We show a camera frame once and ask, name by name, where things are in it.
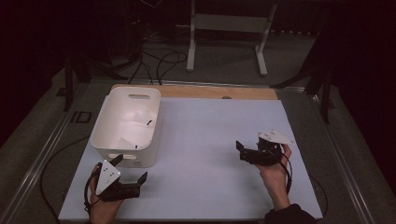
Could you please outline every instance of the wrist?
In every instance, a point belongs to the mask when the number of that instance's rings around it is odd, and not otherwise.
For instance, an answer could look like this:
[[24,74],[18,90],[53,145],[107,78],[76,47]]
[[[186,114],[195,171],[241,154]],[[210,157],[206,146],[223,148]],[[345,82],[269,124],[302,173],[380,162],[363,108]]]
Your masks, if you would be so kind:
[[290,199],[286,191],[273,193],[270,194],[270,196],[273,201],[275,211],[279,211],[290,206]]
[[108,217],[91,217],[90,221],[86,224],[111,224],[113,219]]

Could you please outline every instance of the white table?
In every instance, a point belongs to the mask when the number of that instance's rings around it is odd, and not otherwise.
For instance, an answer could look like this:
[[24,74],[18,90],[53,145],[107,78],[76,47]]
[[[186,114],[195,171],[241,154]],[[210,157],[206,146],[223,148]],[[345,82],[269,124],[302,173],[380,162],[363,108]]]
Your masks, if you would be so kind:
[[[135,182],[148,171],[140,198],[126,200],[117,219],[203,221],[263,219],[271,199],[258,169],[239,160],[235,140],[257,148],[258,132],[275,129],[294,140],[278,100],[165,98],[161,100],[160,148],[149,168],[119,168],[121,182]],[[299,148],[290,146],[293,182],[290,200],[322,218]],[[83,190],[92,167],[103,161],[89,143],[59,215],[87,220]]]

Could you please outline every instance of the white metal stand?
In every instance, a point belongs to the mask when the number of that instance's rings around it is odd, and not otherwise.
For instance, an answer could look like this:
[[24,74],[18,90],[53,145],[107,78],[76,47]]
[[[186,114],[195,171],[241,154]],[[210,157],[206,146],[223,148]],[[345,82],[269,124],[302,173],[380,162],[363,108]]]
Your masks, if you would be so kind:
[[191,0],[191,26],[190,26],[190,47],[187,60],[187,71],[194,70],[195,60],[195,29],[221,30],[221,31],[239,31],[262,34],[262,42],[256,46],[257,62],[260,68],[260,75],[268,75],[265,66],[262,50],[270,32],[273,17],[275,15],[276,5],[271,6],[267,18],[257,17],[238,17],[224,15],[208,15],[195,13],[195,0]]

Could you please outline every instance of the hand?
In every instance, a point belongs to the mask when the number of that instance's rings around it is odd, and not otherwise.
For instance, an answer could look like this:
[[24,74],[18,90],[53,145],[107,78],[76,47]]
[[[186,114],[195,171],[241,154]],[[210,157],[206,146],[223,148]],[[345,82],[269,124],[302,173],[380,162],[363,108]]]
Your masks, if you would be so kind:
[[[96,166],[92,172],[95,172],[99,167]],[[99,199],[95,194],[95,182],[96,178],[94,177],[90,183],[91,190],[91,217],[90,222],[93,224],[102,224],[111,223],[116,217],[117,212],[119,211],[123,200],[118,200],[115,202],[103,202]]]
[[[284,154],[287,158],[282,157],[281,162],[287,166],[291,150],[288,145],[282,144],[282,147],[285,150]],[[286,191],[286,171],[283,167],[278,163],[272,166],[255,165],[260,170],[260,176],[270,194],[275,210],[278,211],[289,207],[290,200]]]

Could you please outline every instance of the metal frame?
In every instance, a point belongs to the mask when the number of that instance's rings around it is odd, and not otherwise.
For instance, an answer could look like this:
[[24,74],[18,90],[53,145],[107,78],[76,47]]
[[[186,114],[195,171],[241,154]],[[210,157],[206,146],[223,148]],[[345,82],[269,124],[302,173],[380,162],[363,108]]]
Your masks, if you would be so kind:
[[260,69],[260,75],[266,77],[268,75],[262,50],[267,41],[268,34],[272,25],[272,21],[276,12],[277,5],[272,5],[267,18],[257,17],[236,17],[224,15],[207,15],[195,13],[195,0],[191,0],[191,25],[190,25],[190,47],[187,59],[187,71],[194,70],[195,61],[195,30],[221,30],[221,31],[239,31],[261,33],[262,41],[255,47],[257,63]]
[[[148,80],[141,80],[142,83],[149,82]],[[230,85],[230,84],[211,84],[211,83],[196,83],[196,82],[166,82],[165,85],[192,85],[192,86],[224,86],[224,87],[251,87],[251,88],[269,88],[268,86],[252,86],[252,85]],[[78,100],[81,98],[83,93],[85,92],[87,85],[83,85],[84,87],[79,88],[77,92],[77,100],[73,102],[71,108],[68,112],[64,113],[64,115],[59,120],[58,124],[54,128],[47,144],[42,148],[40,154],[36,158],[34,164],[31,166],[29,171],[26,173],[19,187],[16,189],[13,199],[11,203],[8,205],[7,209],[0,216],[0,223],[13,223],[19,212],[22,210],[24,203],[28,199],[30,192],[35,186],[36,181],[41,174],[43,166],[45,162],[49,159],[51,153],[56,148],[56,145],[59,139],[62,137],[65,127],[67,126],[68,121],[72,117],[73,108],[76,107]],[[276,90],[276,92],[293,92],[293,93],[304,93],[304,88],[294,88],[287,87],[283,90]],[[321,124],[325,130],[325,133],[328,135],[329,140],[332,144],[332,154],[335,159],[335,163],[340,171],[340,175],[344,180],[346,185],[346,189],[349,193],[351,201],[353,202],[355,209],[358,213],[358,216],[363,224],[375,223],[374,217],[368,207],[364,196],[362,195],[361,189],[353,177],[353,174],[350,171],[348,163],[342,153],[341,148],[337,144],[332,128],[329,124],[326,124],[324,120],[321,119],[320,115],[320,102],[318,97],[315,95],[314,97],[307,96],[311,105],[317,113],[318,119],[321,120]]]

